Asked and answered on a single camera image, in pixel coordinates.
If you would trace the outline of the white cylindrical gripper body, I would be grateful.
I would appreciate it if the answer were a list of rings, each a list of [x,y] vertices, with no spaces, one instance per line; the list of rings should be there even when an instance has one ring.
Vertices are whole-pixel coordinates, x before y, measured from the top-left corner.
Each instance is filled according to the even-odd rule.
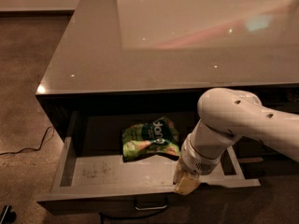
[[[221,160],[221,157],[210,159],[200,155],[192,146],[190,135],[187,136],[181,147],[180,156],[183,168],[192,175],[211,174]]]

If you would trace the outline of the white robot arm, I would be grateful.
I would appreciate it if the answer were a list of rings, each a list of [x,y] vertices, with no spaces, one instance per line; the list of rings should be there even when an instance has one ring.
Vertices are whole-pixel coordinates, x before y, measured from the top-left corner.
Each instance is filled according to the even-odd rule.
[[[247,137],[299,161],[299,116],[262,105],[248,91],[214,88],[198,100],[200,120],[186,137],[174,174],[175,192],[188,195],[221,162],[222,153]]]

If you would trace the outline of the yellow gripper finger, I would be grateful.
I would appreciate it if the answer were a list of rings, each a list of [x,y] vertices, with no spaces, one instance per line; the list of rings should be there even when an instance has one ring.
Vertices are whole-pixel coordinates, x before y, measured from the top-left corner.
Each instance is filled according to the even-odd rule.
[[[173,182],[175,184],[174,192],[180,195],[192,193],[201,184],[198,175],[193,175],[185,169],[182,159],[178,160]]]

